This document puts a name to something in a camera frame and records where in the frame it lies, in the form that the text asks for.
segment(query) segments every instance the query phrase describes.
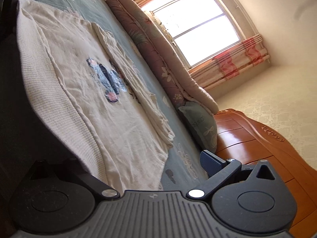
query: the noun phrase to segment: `metal screw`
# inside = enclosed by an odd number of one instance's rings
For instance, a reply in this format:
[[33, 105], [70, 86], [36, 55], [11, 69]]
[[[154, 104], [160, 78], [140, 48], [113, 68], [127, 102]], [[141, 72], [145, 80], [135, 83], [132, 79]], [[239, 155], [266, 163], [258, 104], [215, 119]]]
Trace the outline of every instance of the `metal screw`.
[[104, 196], [104, 197], [108, 197], [108, 198], [111, 198], [111, 197], [114, 197], [118, 194], [118, 192], [116, 190], [112, 190], [112, 189], [107, 189], [107, 190], [103, 190], [101, 192], [101, 194]]
[[203, 192], [202, 190], [191, 190], [188, 192], [188, 195], [192, 198], [201, 198], [205, 195], [205, 192]]

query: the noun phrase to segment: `wall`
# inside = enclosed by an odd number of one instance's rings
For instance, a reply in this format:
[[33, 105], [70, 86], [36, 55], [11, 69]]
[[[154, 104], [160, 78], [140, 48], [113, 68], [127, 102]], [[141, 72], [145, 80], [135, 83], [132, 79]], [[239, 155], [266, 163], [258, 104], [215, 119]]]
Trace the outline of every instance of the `wall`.
[[274, 66], [316, 63], [317, 0], [239, 0]]
[[217, 99], [280, 132], [317, 169], [317, 0], [239, 0], [272, 66]]

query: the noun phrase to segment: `triangular cutout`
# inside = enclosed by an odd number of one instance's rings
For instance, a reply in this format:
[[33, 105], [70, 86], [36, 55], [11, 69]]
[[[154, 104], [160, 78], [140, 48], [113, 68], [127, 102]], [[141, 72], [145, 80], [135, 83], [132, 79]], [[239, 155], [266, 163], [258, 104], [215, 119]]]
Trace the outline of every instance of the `triangular cutout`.
[[262, 165], [260, 167], [260, 170], [257, 173], [256, 177], [261, 179], [267, 179], [267, 180], [275, 180], [275, 177], [273, 176], [272, 172], [266, 165]]

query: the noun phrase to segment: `ridged black surface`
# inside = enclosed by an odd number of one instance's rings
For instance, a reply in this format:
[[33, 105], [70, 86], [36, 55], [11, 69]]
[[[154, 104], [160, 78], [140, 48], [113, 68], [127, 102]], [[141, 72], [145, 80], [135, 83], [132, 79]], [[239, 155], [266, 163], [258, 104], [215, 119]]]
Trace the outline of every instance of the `ridged black surface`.
[[[13, 238], [44, 237], [18, 231]], [[189, 201], [180, 192], [127, 191], [116, 201], [100, 203], [94, 215], [77, 229], [57, 234], [62, 238], [238, 238], [219, 224], [206, 204]], [[291, 237], [286, 232], [276, 238]]]

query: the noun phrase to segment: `pillow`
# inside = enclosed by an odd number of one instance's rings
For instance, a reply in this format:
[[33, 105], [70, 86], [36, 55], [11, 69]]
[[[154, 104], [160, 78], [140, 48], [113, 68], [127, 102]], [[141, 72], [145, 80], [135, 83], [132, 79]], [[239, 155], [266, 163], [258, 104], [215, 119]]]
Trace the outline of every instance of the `pillow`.
[[178, 109], [186, 119], [189, 130], [202, 149], [215, 153], [217, 149], [217, 124], [213, 115], [210, 115], [196, 102], [186, 102], [185, 106]]

